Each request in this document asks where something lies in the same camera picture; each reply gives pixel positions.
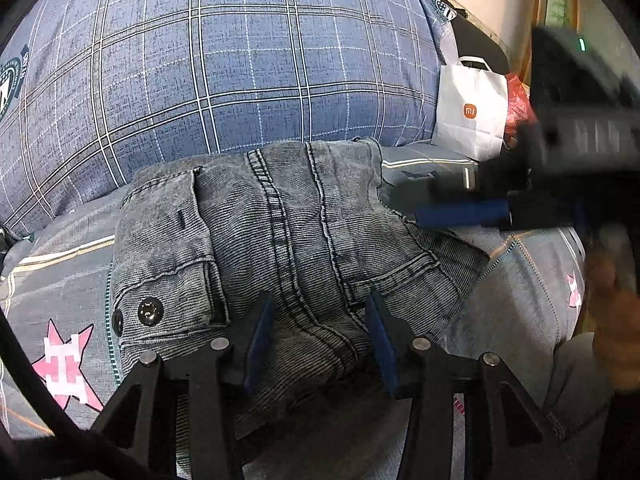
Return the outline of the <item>person's right hand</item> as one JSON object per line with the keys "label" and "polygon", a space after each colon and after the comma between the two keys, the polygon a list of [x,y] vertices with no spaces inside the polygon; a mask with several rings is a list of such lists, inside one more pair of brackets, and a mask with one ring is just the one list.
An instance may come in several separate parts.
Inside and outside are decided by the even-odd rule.
{"label": "person's right hand", "polygon": [[614,259],[604,250],[586,260],[588,313],[596,323],[593,354],[613,387],[639,389],[639,297],[617,284]]}

